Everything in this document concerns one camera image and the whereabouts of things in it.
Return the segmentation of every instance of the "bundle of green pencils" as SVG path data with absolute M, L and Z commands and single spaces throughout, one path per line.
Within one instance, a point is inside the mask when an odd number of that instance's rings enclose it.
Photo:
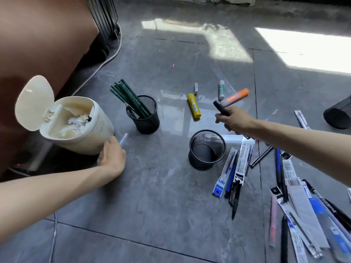
M 124 102 L 127 110 L 131 115 L 135 116 L 135 119 L 146 119 L 152 115 L 123 79 L 113 84 L 110 91 Z

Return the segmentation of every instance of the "person's arm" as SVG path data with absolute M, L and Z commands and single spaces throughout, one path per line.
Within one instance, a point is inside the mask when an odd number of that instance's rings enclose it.
M 216 123 L 228 131 L 265 141 L 351 186 L 351 136 L 254 119 L 237 106 L 227 110 L 230 116 L 216 114 Z
M 111 137 L 99 159 L 100 166 L 90 169 L 0 183 L 0 243 L 118 177 L 124 169 L 126 153 Z

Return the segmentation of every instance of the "mesh cup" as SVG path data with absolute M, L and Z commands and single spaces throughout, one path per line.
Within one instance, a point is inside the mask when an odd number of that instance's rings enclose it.
M 335 104 L 323 113 L 324 120 L 337 129 L 351 127 L 351 96 Z
M 133 122 L 140 133 L 146 135 L 152 134 L 160 126 L 160 119 L 157 115 L 157 103 L 152 97 L 146 95 L 139 95 L 138 99 L 146 106 L 152 115 L 146 119 L 139 119 L 139 115 L 126 109 L 127 115 L 133 119 Z
M 208 170 L 224 157 L 226 148 L 220 134 L 209 129 L 200 130 L 190 139 L 189 162 L 198 170 Z

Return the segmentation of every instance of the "brown furniture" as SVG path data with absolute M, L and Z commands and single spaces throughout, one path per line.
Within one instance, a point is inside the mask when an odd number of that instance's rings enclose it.
M 0 0 L 0 175 L 28 131 L 14 105 L 26 82 L 43 75 L 55 94 L 98 35 L 85 0 Z

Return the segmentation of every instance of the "open lid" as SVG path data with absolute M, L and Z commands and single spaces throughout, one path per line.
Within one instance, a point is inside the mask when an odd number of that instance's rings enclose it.
M 37 131 L 43 116 L 55 102 L 54 92 L 43 76 L 34 76 L 24 86 L 17 98 L 15 116 L 17 121 L 29 131 Z

